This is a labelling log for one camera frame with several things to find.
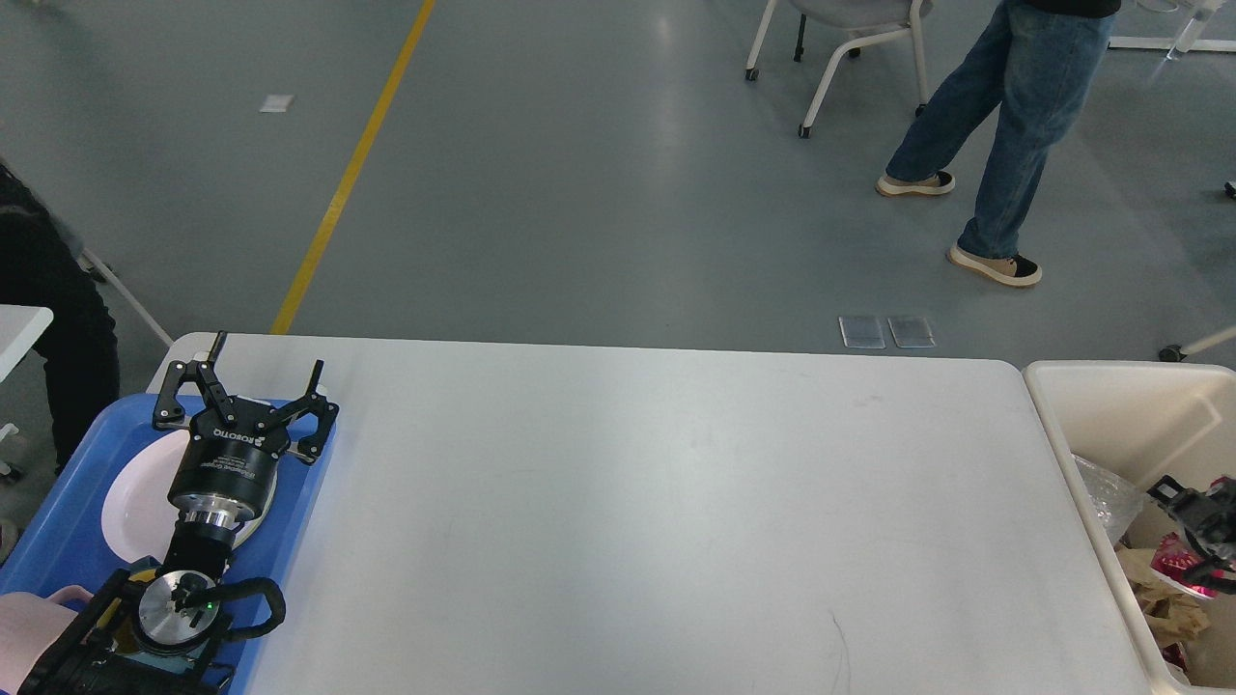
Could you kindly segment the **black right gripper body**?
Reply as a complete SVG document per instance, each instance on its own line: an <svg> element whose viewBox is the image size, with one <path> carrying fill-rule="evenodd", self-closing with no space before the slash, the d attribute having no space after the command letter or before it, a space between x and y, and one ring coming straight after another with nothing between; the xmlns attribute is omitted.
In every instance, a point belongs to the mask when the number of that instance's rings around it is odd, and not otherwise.
<svg viewBox="0 0 1236 695"><path fill-rule="evenodd" d="M1235 480L1215 480L1201 493L1201 501L1205 502L1205 514L1201 516L1193 531L1194 544L1209 556L1232 561L1235 558Z"/></svg>

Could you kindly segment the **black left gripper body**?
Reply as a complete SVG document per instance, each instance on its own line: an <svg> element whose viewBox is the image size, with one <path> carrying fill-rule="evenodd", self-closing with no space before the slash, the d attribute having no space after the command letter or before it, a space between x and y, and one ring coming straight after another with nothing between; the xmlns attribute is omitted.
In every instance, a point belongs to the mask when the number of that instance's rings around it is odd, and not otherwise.
<svg viewBox="0 0 1236 695"><path fill-rule="evenodd" d="M180 521L235 531L269 510L277 465L290 445L287 428L269 432L188 432L188 448L167 493Z"/></svg>

